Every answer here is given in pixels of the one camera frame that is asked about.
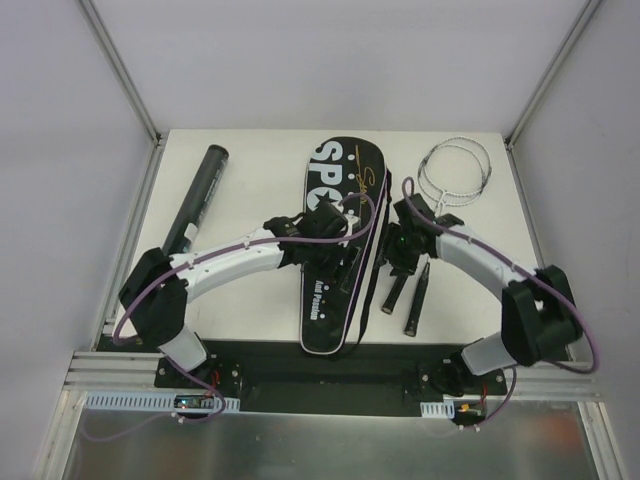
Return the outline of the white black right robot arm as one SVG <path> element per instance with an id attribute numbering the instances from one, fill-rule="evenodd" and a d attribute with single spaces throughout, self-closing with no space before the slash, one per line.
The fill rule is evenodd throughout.
<path id="1" fill-rule="evenodd" d="M 381 254 L 393 275 L 414 274 L 419 259 L 429 256 L 458 268 L 501 304 L 499 330 L 464 346 L 432 369 L 433 389 L 454 397 L 473 394 L 484 385 L 486 374 L 547 361 L 582 338 L 584 329 L 563 270 L 513 263 L 475 237 L 460 218 L 435 216 L 419 194 L 396 202 L 393 208 L 398 219 L 388 227 Z"/>

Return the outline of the black shuttlecock tube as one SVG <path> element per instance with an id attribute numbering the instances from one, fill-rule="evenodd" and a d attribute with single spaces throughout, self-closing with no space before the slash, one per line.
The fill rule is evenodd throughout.
<path id="1" fill-rule="evenodd" d="M 162 245 L 165 255 L 190 251 L 226 169 L 228 159 L 229 152 L 220 145 L 210 145 L 206 150 Z"/>

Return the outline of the black racket bag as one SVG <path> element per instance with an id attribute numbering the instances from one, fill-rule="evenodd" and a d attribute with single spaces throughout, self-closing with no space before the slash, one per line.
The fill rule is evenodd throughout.
<path id="1" fill-rule="evenodd" d="M 299 342 L 309 355 L 348 354 L 345 343 L 351 325 L 359 325 L 357 342 L 366 333 L 375 294 L 381 238 L 386 233 L 392 176 L 374 143 L 350 136 L 333 137 L 312 153 L 306 172 L 304 207 L 315 210 L 323 201 L 341 202 L 344 215 L 359 219 L 358 227 L 374 223 L 363 236 L 331 244 L 338 254 L 332 272 L 301 277 Z"/>

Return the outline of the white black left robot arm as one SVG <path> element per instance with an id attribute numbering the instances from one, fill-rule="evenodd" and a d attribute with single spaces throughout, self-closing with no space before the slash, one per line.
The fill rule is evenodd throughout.
<path id="1" fill-rule="evenodd" d="M 273 217 L 226 245 L 202 252 L 146 251 L 119 291 L 126 319 L 146 346 L 177 367 L 188 388 L 204 387 L 211 377 L 209 353 L 185 324 L 187 305 L 209 291 L 259 272 L 299 265 L 323 280 L 343 277 L 351 242 L 370 222 L 323 201 L 294 217 Z"/>

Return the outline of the badminton racket black grip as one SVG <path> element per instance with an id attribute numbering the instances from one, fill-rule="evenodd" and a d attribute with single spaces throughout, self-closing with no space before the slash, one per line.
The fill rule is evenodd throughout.
<path id="1" fill-rule="evenodd" d="M 435 158 L 436 152 L 444 149 L 456 149 L 465 152 L 475 160 L 480 173 L 480 183 L 477 187 L 466 192 L 455 192 L 436 184 L 428 173 L 428 165 Z M 475 202 L 489 183 L 492 171 L 491 158 L 483 144 L 469 137 L 453 136 L 436 144 L 421 160 L 418 166 L 417 180 L 421 191 L 429 200 L 435 202 L 434 212 L 439 216 L 446 207 L 463 207 Z M 429 285 L 430 266 L 430 258 L 427 258 L 416 283 L 408 319 L 403 329 L 403 333 L 409 337 L 417 335 Z"/>
<path id="2" fill-rule="evenodd" d="M 436 152 L 444 149 L 455 149 L 469 154 L 476 162 L 479 173 L 479 186 L 466 192 L 456 192 L 451 189 L 439 186 L 428 173 L 428 164 L 435 156 Z M 417 184 L 421 193 L 425 194 L 428 200 L 435 202 L 435 213 L 442 213 L 445 207 L 463 207 L 474 203 L 484 193 L 493 173 L 493 166 L 490 154 L 486 147 L 479 141 L 465 136 L 453 136 L 447 138 L 433 146 L 422 158 L 417 169 Z M 384 300 L 381 311 L 387 315 L 394 312 L 399 297 L 412 271 L 392 270 L 391 276 L 394 283 Z"/>

